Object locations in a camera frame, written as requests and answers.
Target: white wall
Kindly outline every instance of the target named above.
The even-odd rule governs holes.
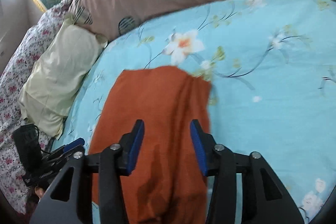
[[[0,0],[0,2],[1,74],[29,29],[30,23],[27,0]]]

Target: folded orange fabric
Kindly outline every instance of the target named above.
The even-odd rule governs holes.
[[[145,134],[130,177],[121,177],[130,224],[203,224],[206,179],[199,170],[189,125],[198,119],[209,132],[210,83],[171,66],[124,70],[110,90],[89,154],[99,153],[144,120]],[[98,177],[93,177],[98,203]]]

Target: silver screw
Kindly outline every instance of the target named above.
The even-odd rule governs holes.
[[[112,150],[118,150],[118,149],[120,149],[120,144],[118,144],[118,143],[114,143],[114,144],[111,144],[111,146],[110,146],[110,149],[112,149]]]
[[[259,159],[259,158],[261,158],[261,154],[259,153],[259,152],[252,152],[252,158],[254,158],[254,159]]]
[[[73,154],[73,157],[74,157],[75,159],[80,159],[82,156],[83,156],[83,152],[81,152],[81,151],[75,152],[75,153]]]
[[[216,151],[223,151],[225,149],[225,146],[222,144],[216,144],[215,145],[215,150]]]

